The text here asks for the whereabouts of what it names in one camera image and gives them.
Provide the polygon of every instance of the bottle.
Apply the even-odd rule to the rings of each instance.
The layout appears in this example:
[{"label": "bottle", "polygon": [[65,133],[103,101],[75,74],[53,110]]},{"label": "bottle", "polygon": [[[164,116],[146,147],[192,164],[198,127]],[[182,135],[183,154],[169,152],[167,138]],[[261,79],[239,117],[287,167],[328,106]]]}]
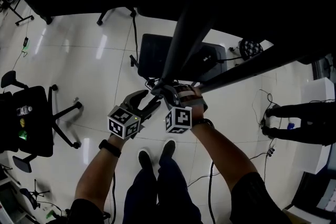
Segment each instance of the bottle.
[{"label": "bottle", "polygon": [[27,115],[29,114],[31,111],[33,110],[33,108],[31,106],[23,106],[22,108],[19,108],[16,110],[16,115],[18,116],[23,116],[23,115]]}]

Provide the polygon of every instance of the smart watch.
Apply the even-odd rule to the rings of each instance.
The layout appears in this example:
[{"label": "smart watch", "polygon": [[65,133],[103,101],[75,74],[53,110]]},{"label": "smart watch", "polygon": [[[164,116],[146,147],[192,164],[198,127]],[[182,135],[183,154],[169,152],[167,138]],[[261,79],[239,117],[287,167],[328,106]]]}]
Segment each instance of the smart watch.
[{"label": "smart watch", "polygon": [[211,125],[212,127],[214,126],[214,124],[211,122],[211,120],[208,119],[199,119],[199,120],[195,120],[193,121],[193,127],[197,124],[202,124],[202,123],[208,123],[209,125]]},{"label": "smart watch", "polygon": [[118,149],[116,146],[113,146],[112,144],[107,142],[106,139],[101,141],[101,143],[99,144],[99,149],[101,150],[102,148],[107,149],[109,152],[111,152],[117,158],[119,158],[120,155],[121,155],[120,149]]}]

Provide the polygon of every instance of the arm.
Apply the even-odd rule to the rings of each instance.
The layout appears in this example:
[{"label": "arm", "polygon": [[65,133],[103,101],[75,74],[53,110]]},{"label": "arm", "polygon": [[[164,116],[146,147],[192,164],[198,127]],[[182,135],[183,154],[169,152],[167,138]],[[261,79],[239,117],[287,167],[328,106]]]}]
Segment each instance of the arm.
[{"label": "arm", "polygon": [[230,191],[244,175],[257,171],[244,152],[209,124],[198,124],[191,130],[208,151]]},{"label": "arm", "polygon": [[[115,135],[111,136],[108,142],[120,150],[125,143],[123,139]],[[117,157],[107,149],[102,148],[80,178],[76,188],[75,200],[88,200],[103,212],[117,162]]]}]

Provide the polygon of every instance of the fiducial marker cube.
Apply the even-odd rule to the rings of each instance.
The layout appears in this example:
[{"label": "fiducial marker cube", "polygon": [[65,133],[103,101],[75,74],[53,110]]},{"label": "fiducial marker cube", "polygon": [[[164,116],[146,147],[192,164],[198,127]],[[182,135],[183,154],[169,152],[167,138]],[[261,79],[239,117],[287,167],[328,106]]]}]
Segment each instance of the fiducial marker cube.
[{"label": "fiducial marker cube", "polygon": [[140,130],[141,118],[115,106],[107,116],[107,129],[122,139],[128,139]]},{"label": "fiducial marker cube", "polygon": [[165,127],[167,133],[182,134],[192,127],[192,108],[173,107],[165,118]]}]

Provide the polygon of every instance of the hand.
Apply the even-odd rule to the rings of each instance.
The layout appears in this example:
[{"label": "hand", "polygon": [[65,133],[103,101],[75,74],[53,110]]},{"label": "hand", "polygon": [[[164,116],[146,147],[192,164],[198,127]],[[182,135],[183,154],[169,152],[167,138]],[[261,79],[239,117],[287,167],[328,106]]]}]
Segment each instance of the hand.
[{"label": "hand", "polygon": [[[192,86],[179,86],[179,87],[177,87],[177,91],[178,92],[190,91],[191,90],[190,88],[192,88],[192,90],[195,92],[195,95],[188,95],[186,97],[182,97],[181,98],[182,104],[183,104],[183,102],[186,102],[186,101],[189,101],[189,100],[203,98],[199,89],[195,88],[195,87],[192,87]],[[192,118],[193,118],[193,120],[203,119],[203,117],[204,117],[203,114],[204,114],[204,106],[203,105],[192,106]]]}]

